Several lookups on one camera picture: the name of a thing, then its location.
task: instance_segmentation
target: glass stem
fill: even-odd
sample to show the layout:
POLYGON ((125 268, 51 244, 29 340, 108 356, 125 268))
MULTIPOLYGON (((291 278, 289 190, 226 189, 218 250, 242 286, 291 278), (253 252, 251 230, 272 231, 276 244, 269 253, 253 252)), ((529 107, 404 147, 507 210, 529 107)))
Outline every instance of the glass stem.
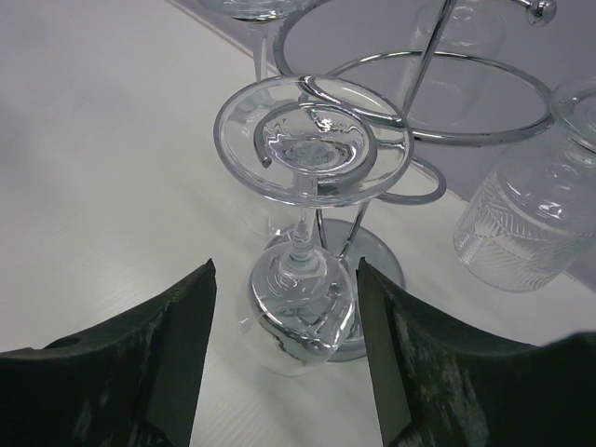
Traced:
POLYGON ((250 23, 249 32, 252 42, 252 60, 257 82, 267 78, 267 36, 269 34, 268 22, 250 23))
MULTIPOLYGON (((299 175, 296 186, 303 194, 309 196, 317 193, 317 179, 299 175)), ((281 267, 293 275, 312 273, 318 270, 318 256, 315 254, 315 241, 313 230, 317 210, 314 208, 301 208, 300 220, 294 226, 291 237, 290 249, 282 256, 281 267)))

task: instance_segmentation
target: chrome ring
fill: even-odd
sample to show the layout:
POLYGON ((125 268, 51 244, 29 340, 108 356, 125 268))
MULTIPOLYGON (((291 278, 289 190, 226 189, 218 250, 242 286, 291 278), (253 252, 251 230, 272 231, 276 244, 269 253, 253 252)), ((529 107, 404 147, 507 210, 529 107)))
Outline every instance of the chrome ring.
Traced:
POLYGON ((393 205, 426 205, 427 203, 436 202, 447 192, 447 181, 443 173, 419 156, 412 158, 412 165, 420 168, 424 173, 431 175, 437 181, 437 188, 428 194, 422 194, 420 196, 403 196, 401 194, 383 193, 378 196, 377 199, 385 203, 391 203, 393 205))
MULTIPOLYGON (((288 37, 288 33, 293 26, 308 12, 313 9, 327 3, 330 0, 320 0, 315 4, 307 7, 306 9, 291 14, 279 28, 278 35, 276 36, 273 43, 273 54, 275 58, 276 66, 282 75, 295 75, 288 62, 286 61, 283 48, 288 37)), ((406 51, 390 51, 385 53, 374 54, 365 58, 356 59, 354 61, 345 63, 340 67, 337 67, 327 75, 338 76, 343 72, 358 67, 364 63, 383 61, 386 59, 403 58, 403 57, 418 57, 422 54, 422 50, 406 50, 406 51)), ((545 113, 537 119, 534 123, 521 128, 510 129, 510 130, 499 130, 491 132, 480 132, 480 133, 461 133, 461 132, 442 132, 435 130, 425 129, 413 129, 413 136, 416 141, 424 142, 428 144, 440 144, 445 146, 465 146, 465 147, 481 147, 481 146, 493 146, 500 144, 508 144, 514 142, 521 142, 528 140, 539 133, 542 133, 548 129, 554 122, 549 109, 549 96, 550 88, 538 78, 527 74, 526 72, 503 63, 501 61, 495 61, 478 56, 470 56, 466 54, 450 53, 445 51, 435 52, 435 57, 454 59, 460 61, 471 61, 480 63, 487 67, 501 70, 508 75, 518 77, 525 85, 531 88, 545 104, 545 113)))

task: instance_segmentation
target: white table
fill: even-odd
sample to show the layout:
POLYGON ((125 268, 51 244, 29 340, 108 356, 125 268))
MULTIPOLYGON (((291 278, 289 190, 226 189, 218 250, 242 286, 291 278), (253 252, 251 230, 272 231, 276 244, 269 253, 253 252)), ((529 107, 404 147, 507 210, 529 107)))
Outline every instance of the white table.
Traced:
MULTIPOLYGON (((288 379, 237 338, 238 278, 265 241, 237 217, 211 127, 250 58, 163 0, 6 0, 0 21, 0 350, 99 323, 211 257, 193 445, 381 445, 366 359, 288 379)), ((431 187, 410 172, 399 190, 431 187)), ((365 226, 409 291, 470 324, 537 344, 596 329, 594 293, 569 277, 526 295, 472 277, 451 242, 464 206, 375 203, 365 226)))

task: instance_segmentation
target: gray wall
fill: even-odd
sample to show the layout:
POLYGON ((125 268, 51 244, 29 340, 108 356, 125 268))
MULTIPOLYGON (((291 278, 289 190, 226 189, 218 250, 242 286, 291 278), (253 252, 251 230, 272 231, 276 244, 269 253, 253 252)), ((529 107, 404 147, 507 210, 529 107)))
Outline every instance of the gray wall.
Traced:
MULTIPOLYGON (((244 23, 206 11, 197 0, 175 0, 244 45, 244 23)), ((507 0, 482 0, 505 20, 506 37, 497 55, 554 88, 573 77, 596 75, 596 2, 559 0, 559 12, 544 28, 527 24, 521 8, 507 0)), ((415 12, 425 2, 415 0, 333 0, 301 20, 288 37, 286 55, 296 73, 323 74, 346 61, 379 51, 407 49, 415 12)), ((429 0, 439 7, 438 0, 429 0)), ((348 78, 395 96, 396 79, 404 62, 379 64, 348 78)), ((529 90, 501 74, 490 74, 470 117, 452 131, 507 129, 540 116, 540 102, 529 90)), ((449 187, 469 199, 503 150, 417 146, 418 154, 435 163, 449 187)), ((596 286, 592 274, 596 250, 572 267, 578 278, 596 286)))

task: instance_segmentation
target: textured glass tumbler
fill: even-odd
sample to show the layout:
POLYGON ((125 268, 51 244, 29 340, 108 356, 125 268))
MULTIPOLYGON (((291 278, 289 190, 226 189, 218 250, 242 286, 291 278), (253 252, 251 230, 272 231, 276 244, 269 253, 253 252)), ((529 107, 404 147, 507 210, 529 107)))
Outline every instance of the textured glass tumbler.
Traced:
POLYGON ((511 146, 454 233, 469 271, 504 291, 548 284, 596 241, 596 78, 550 99, 556 124, 511 146))

